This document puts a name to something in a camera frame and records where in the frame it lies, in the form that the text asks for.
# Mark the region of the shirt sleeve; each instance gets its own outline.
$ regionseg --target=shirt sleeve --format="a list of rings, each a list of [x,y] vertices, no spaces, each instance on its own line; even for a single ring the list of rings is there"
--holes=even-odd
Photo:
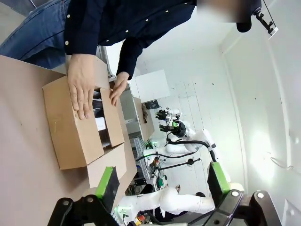
[[[107,0],[71,0],[65,22],[64,47],[67,55],[96,54],[99,22]]]
[[[137,58],[142,54],[142,50],[150,46],[154,41],[161,38],[167,32],[168,31],[152,37],[127,38],[123,42],[121,47],[117,75],[120,72],[127,72],[129,74],[128,79],[132,79],[137,63]]]

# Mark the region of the metal shelf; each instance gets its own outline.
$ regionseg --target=metal shelf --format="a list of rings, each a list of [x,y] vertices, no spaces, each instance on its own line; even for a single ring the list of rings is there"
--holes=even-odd
[[[136,138],[132,138],[131,139],[131,144],[132,144],[132,149],[133,149],[133,154],[135,158],[139,158],[143,156],[143,150],[146,149],[145,146],[145,142],[143,141],[141,135],[136,137]],[[141,169],[138,169],[138,173],[139,171],[143,173],[143,176],[146,180],[146,183],[150,184],[151,183],[151,177],[150,174],[148,173],[147,169],[147,165],[145,163],[145,159],[141,159],[139,160],[139,162],[137,163],[137,165],[139,165],[141,167]]]

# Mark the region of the whiteboard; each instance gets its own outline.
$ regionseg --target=whiteboard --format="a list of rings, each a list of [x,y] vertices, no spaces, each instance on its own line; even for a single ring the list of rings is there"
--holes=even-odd
[[[141,103],[170,96],[164,70],[136,77]]]

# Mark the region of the wooden table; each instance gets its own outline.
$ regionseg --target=wooden table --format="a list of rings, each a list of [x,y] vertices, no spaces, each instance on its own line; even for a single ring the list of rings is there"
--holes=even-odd
[[[0,56],[0,224],[47,225],[62,197],[79,199],[89,188],[87,169],[60,170],[46,118],[42,86],[61,73]],[[119,200],[136,173],[119,104],[127,172]]]

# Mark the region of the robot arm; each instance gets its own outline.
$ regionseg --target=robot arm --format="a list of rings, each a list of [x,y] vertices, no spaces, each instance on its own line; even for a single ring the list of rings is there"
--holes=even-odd
[[[166,121],[166,124],[168,124],[169,121],[173,119],[173,117],[179,116],[181,114],[182,113],[179,109],[170,109],[169,107],[167,107],[166,110],[159,110],[156,113],[156,118],[159,120],[164,120]]]
[[[215,208],[212,198],[179,195],[175,188],[166,188],[150,194],[124,196],[117,206],[117,212],[119,217],[125,214],[125,223],[129,223],[135,219],[138,212],[157,207],[173,214],[183,211],[205,214]]]
[[[166,156],[175,154],[174,156],[176,156],[194,153],[204,145],[208,149],[212,161],[217,161],[220,163],[228,183],[231,182],[230,176],[223,165],[220,151],[208,130],[203,129],[195,133],[191,128],[185,126],[184,121],[180,120],[174,121],[172,126],[160,126],[160,128],[164,132],[170,131],[174,136],[180,138],[181,141],[171,141],[170,139],[167,139],[167,145],[164,147],[144,150],[144,156],[152,155],[149,157],[149,162],[153,162],[155,156],[154,154],[156,153]]]

